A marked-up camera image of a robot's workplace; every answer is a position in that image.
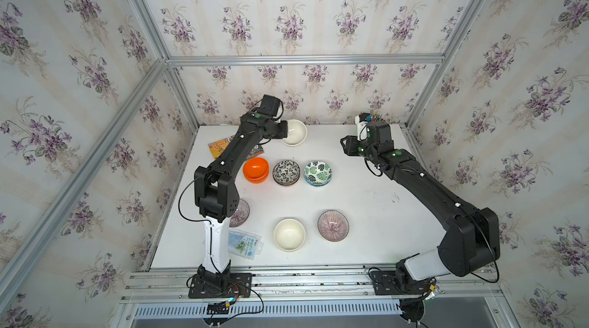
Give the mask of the small cream bowl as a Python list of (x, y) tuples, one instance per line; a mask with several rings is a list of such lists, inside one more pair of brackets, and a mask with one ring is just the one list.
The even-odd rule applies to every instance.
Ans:
[(306, 125), (297, 119), (290, 119), (288, 123), (288, 135), (282, 139), (282, 143), (289, 147), (301, 145), (308, 135)]

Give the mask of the orange bowl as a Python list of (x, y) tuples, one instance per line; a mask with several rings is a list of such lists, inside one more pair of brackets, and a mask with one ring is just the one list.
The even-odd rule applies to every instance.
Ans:
[(245, 179), (253, 184), (265, 181), (269, 175), (269, 164), (264, 158), (252, 158), (248, 160), (242, 169)]

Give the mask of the dark patterned bowl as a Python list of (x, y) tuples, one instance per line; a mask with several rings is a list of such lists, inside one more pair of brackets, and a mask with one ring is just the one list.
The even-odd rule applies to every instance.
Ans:
[(281, 186), (294, 185), (301, 176), (301, 169), (297, 162), (285, 159), (278, 162), (272, 170), (274, 181)]

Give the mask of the green leaf bowl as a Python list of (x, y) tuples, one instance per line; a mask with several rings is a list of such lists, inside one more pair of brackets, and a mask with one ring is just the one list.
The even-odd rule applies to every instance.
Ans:
[(305, 166), (303, 175), (305, 181), (309, 185), (321, 187), (327, 185), (331, 181), (333, 171), (328, 163), (323, 161), (313, 161)]

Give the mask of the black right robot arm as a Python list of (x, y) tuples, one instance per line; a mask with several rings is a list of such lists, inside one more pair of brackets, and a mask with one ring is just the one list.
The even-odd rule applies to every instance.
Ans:
[(377, 177), (386, 176), (406, 188), (442, 225), (440, 245), (396, 264), (395, 280), (405, 287), (452, 274), (465, 277), (500, 258), (499, 218), (479, 209), (429, 174), (416, 157), (395, 146), (390, 125), (369, 113), (355, 117), (357, 133), (341, 139), (347, 156), (359, 156)]

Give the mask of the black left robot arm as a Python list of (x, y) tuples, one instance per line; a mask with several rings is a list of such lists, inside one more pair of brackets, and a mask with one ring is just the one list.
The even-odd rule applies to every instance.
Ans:
[(246, 157), (260, 142), (284, 139), (288, 124), (282, 120), (283, 102), (265, 95), (240, 118), (240, 125), (222, 154), (207, 167), (194, 172), (194, 198), (205, 219), (206, 254), (202, 267), (213, 275), (229, 269), (229, 223), (239, 205), (236, 176)]

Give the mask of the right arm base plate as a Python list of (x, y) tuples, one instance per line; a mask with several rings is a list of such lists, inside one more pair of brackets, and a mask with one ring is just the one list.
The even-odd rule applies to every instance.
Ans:
[(406, 259), (395, 264), (394, 270), (381, 270), (377, 267), (368, 269), (367, 275), (372, 282), (377, 296), (425, 295), (427, 296), (437, 283), (435, 277), (414, 280), (405, 266)]

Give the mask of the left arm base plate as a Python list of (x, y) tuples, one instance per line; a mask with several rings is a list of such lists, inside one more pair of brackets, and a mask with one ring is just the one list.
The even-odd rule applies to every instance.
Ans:
[(232, 273), (230, 266), (223, 272), (207, 271), (200, 266), (187, 280), (188, 298), (250, 297), (253, 274)]

